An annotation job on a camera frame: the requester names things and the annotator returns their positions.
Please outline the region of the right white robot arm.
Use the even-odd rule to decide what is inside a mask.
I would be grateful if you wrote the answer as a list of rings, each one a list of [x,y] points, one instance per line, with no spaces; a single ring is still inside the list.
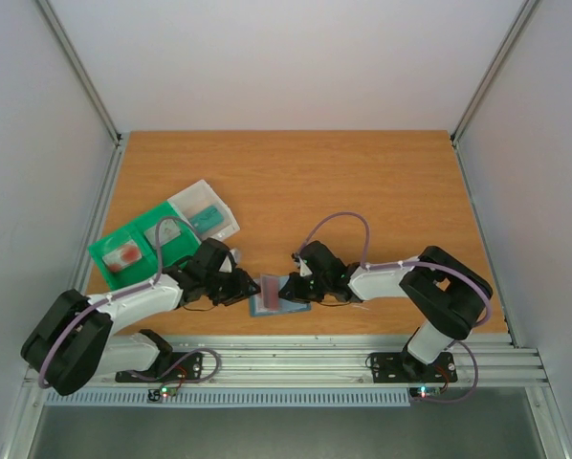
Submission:
[[[437,246],[417,256],[384,264],[344,264],[324,244],[314,241],[294,256],[278,297],[295,303],[322,302],[330,295],[345,303],[406,297],[425,322],[400,353],[405,378],[420,381],[435,368],[444,349],[466,339],[491,315],[493,289],[477,273]]]

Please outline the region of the dark red card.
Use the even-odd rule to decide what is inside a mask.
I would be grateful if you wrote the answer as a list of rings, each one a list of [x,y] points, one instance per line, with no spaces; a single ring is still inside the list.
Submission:
[[[279,277],[263,274],[260,277],[261,296],[263,308],[267,311],[277,311],[279,309]]]

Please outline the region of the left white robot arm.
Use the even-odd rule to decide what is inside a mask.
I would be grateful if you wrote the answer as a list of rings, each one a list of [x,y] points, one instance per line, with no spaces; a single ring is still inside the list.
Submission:
[[[146,280],[102,295],[76,289],[61,293],[24,341],[21,358],[38,374],[42,388],[60,395],[80,390],[101,373],[131,370],[141,380],[160,381],[172,370],[170,349],[157,333],[141,332],[128,356],[108,349],[110,338],[146,317],[184,307],[201,297],[231,306],[259,294],[224,243],[207,239]]]

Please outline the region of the teal card holder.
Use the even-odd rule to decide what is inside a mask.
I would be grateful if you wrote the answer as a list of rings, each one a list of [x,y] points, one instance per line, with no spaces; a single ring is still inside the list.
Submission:
[[[302,313],[312,309],[309,302],[297,303],[281,298],[278,293],[286,285],[288,276],[262,274],[256,279],[260,293],[249,298],[251,317],[270,317]]]

